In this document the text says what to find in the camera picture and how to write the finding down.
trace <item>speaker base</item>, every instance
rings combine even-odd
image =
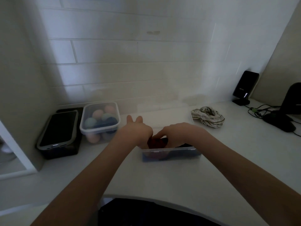
[[[235,104],[239,105],[239,106],[242,106],[242,105],[248,105],[250,104],[250,101],[247,100],[247,99],[235,99],[233,100],[232,102],[234,102]]]

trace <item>black pants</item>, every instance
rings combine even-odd
[[[98,225],[150,226],[150,225],[206,225],[218,226],[205,218],[153,202],[116,198],[100,208]]]

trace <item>forearm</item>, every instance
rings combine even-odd
[[[37,217],[36,225],[84,225],[97,209],[97,203],[118,167],[135,144],[112,140]]]
[[[229,180],[247,202],[270,225],[293,225],[300,221],[301,195],[231,150],[204,129],[188,135],[197,148]]]

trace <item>table surface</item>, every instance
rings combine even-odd
[[[254,100],[250,106],[261,103]],[[211,104],[224,117],[222,128],[199,125],[214,137],[262,167],[301,194],[301,139],[293,133],[252,117],[247,108],[232,102]],[[160,128],[189,122],[189,111],[198,106],[146,113],[144,122]],[[126,115],[121,116],[122,124]],[[301,125],[294,123],[301,134]],[[34,175],[0,181],[0,213],[23,205],[49,203],[78,175],[107,144],[89,144],[83,138],[76,156],[46,161]],[[204,157],[144,163],[138,148],[126,157],[104,197],[151,200],[158,204],[194,213],[222,225],[267,225],[224,176]]]

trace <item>striped fabric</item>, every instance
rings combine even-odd
[[[220,128],[225,121],[223,115],[219,114],[218,111],[208,106],[192,110],[191,115],[193,119],[199,119],[202,124],[213,128]]]

